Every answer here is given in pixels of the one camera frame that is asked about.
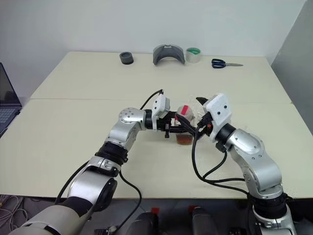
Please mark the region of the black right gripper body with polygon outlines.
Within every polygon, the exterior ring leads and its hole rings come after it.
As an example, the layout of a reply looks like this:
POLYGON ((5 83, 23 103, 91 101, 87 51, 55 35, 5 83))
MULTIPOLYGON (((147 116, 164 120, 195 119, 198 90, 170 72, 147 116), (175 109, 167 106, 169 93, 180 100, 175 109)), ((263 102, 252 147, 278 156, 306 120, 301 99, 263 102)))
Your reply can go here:
POLYGON ((213 118, 209 112, 202 116, 200 121, 197 123, 197 127, 201 129, 201 131, 199 131, 199 135, 210 135, 212 133, 212 121, 213 118))

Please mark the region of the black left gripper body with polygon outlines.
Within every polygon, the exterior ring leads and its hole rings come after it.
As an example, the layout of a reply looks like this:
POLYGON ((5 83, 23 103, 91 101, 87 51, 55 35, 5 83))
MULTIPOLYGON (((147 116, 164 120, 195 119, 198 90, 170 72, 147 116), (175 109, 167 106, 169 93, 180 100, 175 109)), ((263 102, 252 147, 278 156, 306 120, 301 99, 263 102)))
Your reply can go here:
POLYGON ((172 120, 175 118, 176 112, 169 111, 165 117, 159 118, 156 121, 157 130, 164 132, 164 137, 168 139, 170 137, 170 133, 178 133, 178 129, 172 126, 172 120))

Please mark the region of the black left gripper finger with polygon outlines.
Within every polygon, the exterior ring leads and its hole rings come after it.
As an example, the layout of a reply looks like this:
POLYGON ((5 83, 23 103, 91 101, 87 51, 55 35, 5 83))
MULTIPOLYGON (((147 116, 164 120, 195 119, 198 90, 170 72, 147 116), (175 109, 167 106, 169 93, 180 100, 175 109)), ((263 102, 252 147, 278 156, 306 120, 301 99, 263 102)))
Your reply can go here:
POLYGON ((195 133, 195 128, 194 127, 183 127, 183 126, 171 126, 170 127, 170 132, 171 133, 189 133, 189 134, 194 134, 195 133))

